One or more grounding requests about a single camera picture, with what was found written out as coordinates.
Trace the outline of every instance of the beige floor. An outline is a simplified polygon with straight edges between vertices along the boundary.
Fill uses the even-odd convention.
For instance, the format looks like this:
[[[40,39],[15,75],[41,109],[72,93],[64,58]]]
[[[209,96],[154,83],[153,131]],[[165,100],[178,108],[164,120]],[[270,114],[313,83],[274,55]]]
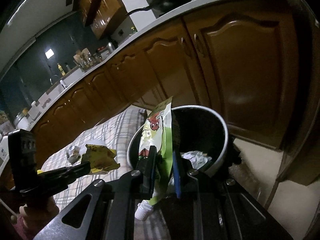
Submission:
[[[239,139],[235,140],[235,144],[242,150],[247,165],[262,184],[262,202],[265,203],[275,182],[282,153]],[[268,211],[294,240],[301,240],[315,215],[319,201],[320,180],[307,187],[288,180],[279,184]]]

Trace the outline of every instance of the pan handle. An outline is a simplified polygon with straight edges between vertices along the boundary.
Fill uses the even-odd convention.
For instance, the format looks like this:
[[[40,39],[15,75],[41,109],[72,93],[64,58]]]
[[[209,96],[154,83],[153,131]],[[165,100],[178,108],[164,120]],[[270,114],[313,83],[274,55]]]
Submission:
[[[128,12],[126,15],[129,16],[129,15],[135,13],[135,12],[148,11],[148,10],[150,10],[150,9],[151,9],[151,7],[150,7],[150,5],[148,5],[148,6],[143,7],[143,8],[134,9],[134,10]]]

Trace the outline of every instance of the dish soap bottle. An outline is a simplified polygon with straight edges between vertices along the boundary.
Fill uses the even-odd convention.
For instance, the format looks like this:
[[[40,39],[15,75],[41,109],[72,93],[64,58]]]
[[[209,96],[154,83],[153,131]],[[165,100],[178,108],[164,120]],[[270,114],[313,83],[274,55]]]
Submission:
[[[60,70],[62,76],[64,76],[66,74],[59,63],[58,63],[58,69]]]

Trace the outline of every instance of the faucet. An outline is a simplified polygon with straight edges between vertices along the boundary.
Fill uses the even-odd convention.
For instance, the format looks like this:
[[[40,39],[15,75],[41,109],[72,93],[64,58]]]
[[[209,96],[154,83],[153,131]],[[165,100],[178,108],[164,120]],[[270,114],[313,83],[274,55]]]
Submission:
[[[58,75],[53,75],[53,76],[50,78],[50,83],[51,83],[51,85],[53,85],[53,84],[52,84],[52,78],[53,78],[54,76],[57,76],[57,77],[59,78]]]

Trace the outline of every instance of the frying pan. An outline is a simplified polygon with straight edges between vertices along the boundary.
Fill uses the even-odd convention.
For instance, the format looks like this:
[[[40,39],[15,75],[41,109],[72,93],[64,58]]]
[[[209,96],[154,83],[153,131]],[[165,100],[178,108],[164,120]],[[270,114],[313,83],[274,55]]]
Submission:
[[[139,11],[148,11],[150,9],[155,9],[161,13],[167,13],[190,1],[191,0],[152,0],[148,6],[132,10],[128,12],[127,15],[131,15]]]

